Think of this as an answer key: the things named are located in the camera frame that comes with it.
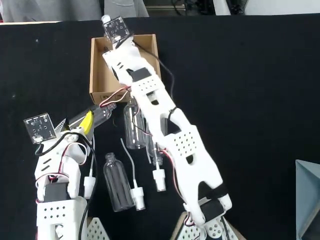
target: black table surface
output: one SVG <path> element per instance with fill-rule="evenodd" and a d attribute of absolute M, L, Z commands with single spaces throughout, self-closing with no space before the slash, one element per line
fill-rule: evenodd
<path fill-rule="evenodd" d="M 156 34 L 176 77 L 175 103 L 198 126 L 228 187 L 227 219 L 248 240 L 295 239 L 295 159 L 320 162 L 320 15 L 126 22 L 136 34 Z M 57 124 L 92 104 L 91 38 L 102 35 L 99 21 L 0 26 L 1 239 L 36 232 L 37 158 L 23 119 L 48 112 Z M 183 207 L 167 160 L 167 191 L 156 192 L 145 151 L 131 151 L 146 210 L 112 211 L 104 154 L 114 152 L 132 176 L 118 140 L 121 107 L 114 117 L 118 127 L 108 121 L 95 131 L 100 171 L 89 216 L 112 239 L 169 239 Z"/>

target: gray fabric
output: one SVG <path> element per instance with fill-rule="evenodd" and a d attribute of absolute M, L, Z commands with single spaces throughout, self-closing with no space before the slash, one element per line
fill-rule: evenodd
<path fill-rule="evenodd" d="M 102 17 L 99 0 L 2 0 L 4 22 L 86 21 Z M 111 18 L 148 17 L 143 0 L 104 0 Z"/>
<path fill-rule="evenodd" d="M 112 19 L 118 16 L 149 17 L 143 0 L 104 0 L 104 14 L 108 14 Z"/>

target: white spray nozzle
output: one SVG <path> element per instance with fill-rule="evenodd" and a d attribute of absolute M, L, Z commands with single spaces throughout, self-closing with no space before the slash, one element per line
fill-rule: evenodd
<path fill-rule="evenodd" d="M 84 198 L 90 199 L 92 190 L 94 189 L 94 185 L 96 183 L 96 178 L 93 176 L 85 176 L 84 177 Z"/>
<path fill-rule="evenodd" d="M 137 211 L 146 209 L 144 201 L 144 190 L 142 187 L 135 187 L 131 189 L 131 196 L 135 203 L 135 209 Z"/>
<path fill-rule="evenodd" d="M 153 179 L 155 180 L 156 190 L 162 192 L 166 190 L 166 174 L 164 169 L 157 169 L 152 171 Z"/>

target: brown cardboard box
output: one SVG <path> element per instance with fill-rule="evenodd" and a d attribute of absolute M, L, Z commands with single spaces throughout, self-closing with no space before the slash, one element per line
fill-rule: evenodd
<path fill-rule="evenodd" d="M 144 49 L 158 56 L 157 40 L 156 35 L 135 35 L 134 41 L 141 45 Z M 123 87 L 119 84 L 114 74 L 108 68 L 102 54 L 107 50 L 112 49 L 111 42 L 105 37 L 92 38 L 91 40 L 91 65 L 90 65 L 90 85 L 89 93 L 92 101 L 98 105 L 106 98 L 110 97 L 115 91 Z M 161 78 L 160 65 L 157 59 L 148 54 L 147 52 L 139 49 L 140 54 L 150 63 L 156 74 Z M 112 99 L 119 100 L 125 91 L 117 93 Z M 122 102 L 128 101 L 128 95 L 123 99 Z"/>

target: yellow component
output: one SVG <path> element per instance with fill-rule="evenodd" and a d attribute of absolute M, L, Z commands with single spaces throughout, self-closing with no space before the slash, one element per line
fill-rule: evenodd
<path fill-rule="evenodd" d="M 84 129 L 84 134 L 87 135 L 88 133 L 90 133 L 93 123 L 94 114 L 92 111 L 88 111 L 88 113 L 85 115 L 85 118 L 80 123 L 79 127 L 82 127 Z"/>

